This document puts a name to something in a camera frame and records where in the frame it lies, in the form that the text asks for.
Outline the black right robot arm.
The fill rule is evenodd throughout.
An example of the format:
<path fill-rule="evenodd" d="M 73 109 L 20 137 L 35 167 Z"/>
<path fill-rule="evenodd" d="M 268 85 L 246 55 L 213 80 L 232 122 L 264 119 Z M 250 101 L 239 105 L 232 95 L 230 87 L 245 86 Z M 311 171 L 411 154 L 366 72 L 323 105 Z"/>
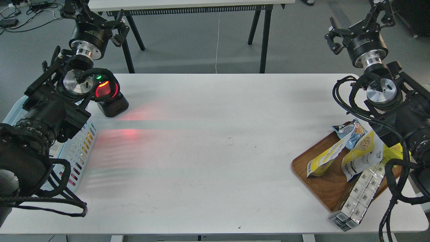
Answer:
<path fill-rule="evenodd" d="M 352 65 L 364 68 L 358 79 L 347 76 L 338 80 L 332 95 L 335 101 L 355 117 L 370 124 L 388 147 L 401 144 L 403 157 L 385 164 L 386 180 L 392 194 L 380 225 L 391 242 L 390 217 L 398 201 L 411 205 L 429 202 L 430 164 L 430 94 L 413 78 L 402 72 L 397 61 L 384 64 L 388 54 L 381 37 L 382 28 L 395 26 L 388 0 L 371 0 L 364 20 L 340 29 L 330 18 L 325 40 L 334 54 L 346 48 Z"/>

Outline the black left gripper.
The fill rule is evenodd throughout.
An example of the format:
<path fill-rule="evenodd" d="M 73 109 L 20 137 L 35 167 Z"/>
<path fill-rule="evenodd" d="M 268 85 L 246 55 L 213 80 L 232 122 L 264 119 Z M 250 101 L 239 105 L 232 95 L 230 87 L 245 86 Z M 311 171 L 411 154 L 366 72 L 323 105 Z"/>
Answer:
<path fill-rule="evenodd" d="M 69 46 L 75 54 L 98 60 L 103 58 L 109 39 L 116 47 L 124 44 L 129 26 L 122 20 L 113 21 L 112 29 L 118 30 L 118 34 L 113 35 L 112 31 L 93 25 L 96 17 L 88 6 L 89 2 L 89 0 L 66 0 L 60 9 L 60 16 L 77 22 L 69 41 Z"/>

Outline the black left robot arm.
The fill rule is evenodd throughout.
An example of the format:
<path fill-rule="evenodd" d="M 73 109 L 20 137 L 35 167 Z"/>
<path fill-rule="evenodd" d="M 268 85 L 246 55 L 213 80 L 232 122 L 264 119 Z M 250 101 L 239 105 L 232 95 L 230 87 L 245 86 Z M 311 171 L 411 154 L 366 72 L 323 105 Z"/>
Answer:
<path fill-rule="evenodd" d="M 50 212 L 86 216 L 87 204 L 67 188 L 71 163 L 50 158 L 49 151 L 55 141 L 65 143 L 84 127 L 91 116 L 86 110 L 90 101 L 98 103 L 106 117 L 128 108 L 117 78 L 110 70 L 95 68 L 93 61 L 104 56 L 109 40 L 122 46 L 130 29 L 123 9 L 108 21 L 88 3 L 65 1 L 60 15 L 76 22 L 70 49 L 57 47 L 50 66 L 44 63 L 43 74 L 26 89 L 26 115 L 15 125 L 1 124 L 1 223 L 12 208 L 37 209 L 23 206 L 25 202 L 68 204 L 83 211 Z"/>

